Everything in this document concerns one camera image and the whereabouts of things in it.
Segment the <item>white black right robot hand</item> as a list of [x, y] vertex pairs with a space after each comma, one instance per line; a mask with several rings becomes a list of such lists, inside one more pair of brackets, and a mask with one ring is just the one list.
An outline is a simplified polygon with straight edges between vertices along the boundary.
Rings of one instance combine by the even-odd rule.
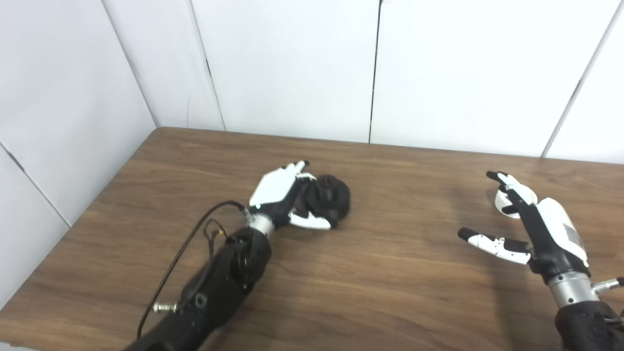
[[501, 171], [488, 171], [488, 178], [498, 182], [498, 211], [519, 218], [529, 242], [495, 237], [460, 228], [458, 237], [468, 244], [495, 257], [528, 265], [547, 284], [566, 273], [590, 277], [587, 253], [570, 217], [563, 206], [547, 197], [538, 200], [535, 192], [515, 177]]

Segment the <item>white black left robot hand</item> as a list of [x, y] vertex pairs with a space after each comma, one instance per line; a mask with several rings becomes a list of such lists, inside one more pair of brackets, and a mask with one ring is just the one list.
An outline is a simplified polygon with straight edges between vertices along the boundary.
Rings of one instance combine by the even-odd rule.
[[314, 215], [295, 205], [305, 186], [317, 181], [304, 171], [308, 165], [307, 160], [301, 160], [263, 175], [248, 202], [249, 227], [267, 237], [285, 225], [314, 230], [337, 227], [336, 220]]

